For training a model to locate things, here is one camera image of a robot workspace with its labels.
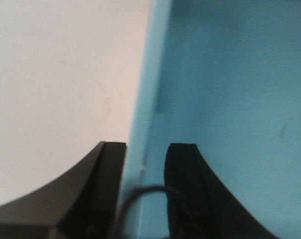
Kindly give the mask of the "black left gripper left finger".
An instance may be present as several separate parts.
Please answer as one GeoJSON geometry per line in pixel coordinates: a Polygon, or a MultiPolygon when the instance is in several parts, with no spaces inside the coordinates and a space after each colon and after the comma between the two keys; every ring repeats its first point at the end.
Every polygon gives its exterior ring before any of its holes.
{"type": "Polygon", "coordinates": [[[114,221],[126,144],[99,142],[45,186],[0,205],[0,239],[104,239],[114,221]]]}

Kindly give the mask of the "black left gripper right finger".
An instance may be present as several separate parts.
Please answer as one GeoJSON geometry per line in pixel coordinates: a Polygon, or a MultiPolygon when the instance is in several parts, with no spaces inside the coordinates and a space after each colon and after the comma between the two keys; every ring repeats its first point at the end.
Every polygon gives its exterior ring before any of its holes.
{"type": "Polygon", "coordinates": [[[195,228],[180,203],[167,197],[170,235],[205,239],[274,239],[223,185],[208,166],[196,144],[172,143],[168,147],[165,186],[181,194],[195,228]]]}

